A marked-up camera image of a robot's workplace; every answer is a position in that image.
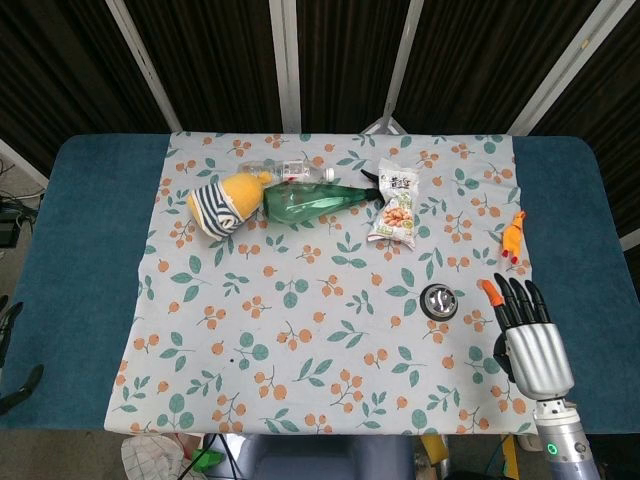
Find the green object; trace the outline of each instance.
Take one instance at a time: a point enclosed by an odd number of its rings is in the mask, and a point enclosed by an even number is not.
[[[376,198],[381,197],[375,188],[286,182],[264,191],[264,213],[271,221],[292,225]]]
[[[195,458],[202,453],[202,449],[198,448],[193,452],[192,457]],[[202,457],[193,466],[195,472],[204,473],[211,467],[219,465],[224,460],[224,453],[215,450],[207,450]]]

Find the peanut package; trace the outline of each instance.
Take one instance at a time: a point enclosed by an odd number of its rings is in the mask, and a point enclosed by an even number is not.
[[[397,240],[413,250],[413,208],[418,199],[418,173],[412,168],[401,168],[386,158],[380,160],[378,170],[385,205],[378,212],[367,240]]]

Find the floor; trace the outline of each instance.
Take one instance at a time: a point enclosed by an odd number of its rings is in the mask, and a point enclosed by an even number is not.
[[[0,178],[0,190],[18,196],[36,192],[39,186],[18,168],[13,168]],[[13,294],[30,241],[31,234],[26,226],[15,249],[0,250],[0,294]],[[124,435],[103,431],[2,431],[0,480],[125,479],[120,459],[124,438]],[[452,469],[484,471],[498,442],[497,436],[450,437]],[[416,449],[417,457],[420,457],[421,447]],[[517,454],[522,480],[551,478],[541,453],[518,450]],[[496,463],[502,464],[501,456]],[[494,465],[492,472],[498,471],[499,466]]]

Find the plush toy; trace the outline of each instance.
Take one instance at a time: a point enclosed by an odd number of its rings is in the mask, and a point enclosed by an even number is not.
[[[527,214],[523,211],[516,213],[513,217],[513,222],[509,225],[502,234],[502,256],[507,258],[509,253],[513,255],[511,257],[511,263],[514,265],[518,263],[518,257],[520,256],[520,242],[522,242],[522,222],[526,218]]]
[[[258,208],[264,186],[270,182],[267,172],[257,177],[238,173],[192,191],[187,205],[204,233],[219,241],[231,235]]]

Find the orange rubber chicken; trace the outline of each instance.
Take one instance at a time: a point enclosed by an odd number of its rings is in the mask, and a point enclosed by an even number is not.
[[[511,263],[514,265],[518,263],[518,257],[520,256],[520,243],[522,242],[522,222],[526,218],[527,214],[523,211],[516,213],[513,217],[513,222],[509,225],[502,234],[502,256],[507,258],[511,253]]]

